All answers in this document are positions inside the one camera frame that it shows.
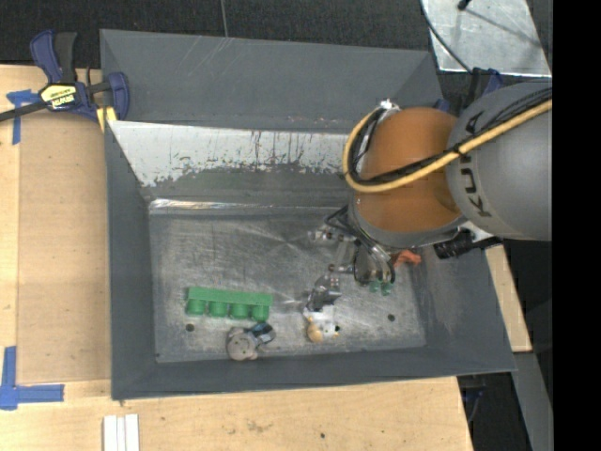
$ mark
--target gray bin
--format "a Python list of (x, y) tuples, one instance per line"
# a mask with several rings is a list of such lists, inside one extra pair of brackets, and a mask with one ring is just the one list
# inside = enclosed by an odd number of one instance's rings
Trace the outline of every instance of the gray bin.
[[(479, 250), (438, 260), (423, 248), (391, 296), (343, 281), (340, 338), (302, 333), (335, 253), (306, 234), (349, 199), (346, 134), (386, 98), (433, 105), (430, 54), (103, 31), (101, 55), (131, 88), (128, 121), (105, 134), (113, 398), (515, 369)], [(228, 360), (239, 322), (186, 316), (188, 286), (271, 293), (278, 336), (257, 361)]]

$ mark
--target white surface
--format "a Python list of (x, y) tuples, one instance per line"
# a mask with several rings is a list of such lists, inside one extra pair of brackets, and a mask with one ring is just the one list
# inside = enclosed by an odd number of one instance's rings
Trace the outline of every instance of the white surface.
[(102, 421), (103, 451), (139, 451), (138, 415), (104, 416)]
[(275, 132), (111, 121), (136, 177), (154, 187), (204, 170), (270, 172), (291, 165), (300, 173), (342, 170), (347, 137), (325, 132)]

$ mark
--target bin floor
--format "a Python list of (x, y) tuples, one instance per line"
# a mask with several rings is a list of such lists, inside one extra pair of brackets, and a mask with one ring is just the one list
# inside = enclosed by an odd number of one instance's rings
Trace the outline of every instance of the bin floor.
[(373, 294), (351, 275), (340, 280), (335, 303), (340, 334), (321, 344), (308, 340), (302, 309), (316, 279), (333, 261), (336, 243), (319, 245), (307, 233), (323, 222), (323, 209), (290, 214), (189, 215), (150, 213), (158, 362), (227, 358), (227, 332), (252, 327), (252, 320), (187, 316), (186, 288), (192, 286), (273, 295), (268, 323), (277, 336), (262, 354), (290, 356), (416, 348), (425, 344), (409, 265), (397, 270), (393, 293)]

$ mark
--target wooden table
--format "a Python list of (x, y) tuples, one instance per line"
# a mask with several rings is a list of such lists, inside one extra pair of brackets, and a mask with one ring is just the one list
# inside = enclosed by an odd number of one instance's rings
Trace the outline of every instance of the wooden table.
[[(7, 92), (44, 84), (35, 67), (0, 66), (0, 111)], [(0, 411), (0, 449), (98, 450), (102, 417), (128, 413), (143, 451), (472, 449), (455, 378), (110, 399), (100, 128), (44, 111), (22, 126), (12, 146), (12, 122), (0, 124), (0, 347), (17, 345), (18, 383), (64, 382), (65, 401)], [(513, 349), (531, 350), (502, 247), (487, 256)]]

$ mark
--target stain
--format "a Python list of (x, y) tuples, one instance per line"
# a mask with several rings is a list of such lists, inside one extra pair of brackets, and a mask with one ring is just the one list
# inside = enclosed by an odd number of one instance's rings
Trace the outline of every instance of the stain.
[(249, 421), (246, 426), (248, 426), (249, 431), (256, 431), (260, 434), (263, 431), (267, 431), (269, 428), (271, 428), (273, 423), (269, 423), (266, 426), (259, 426), (255, 421)]

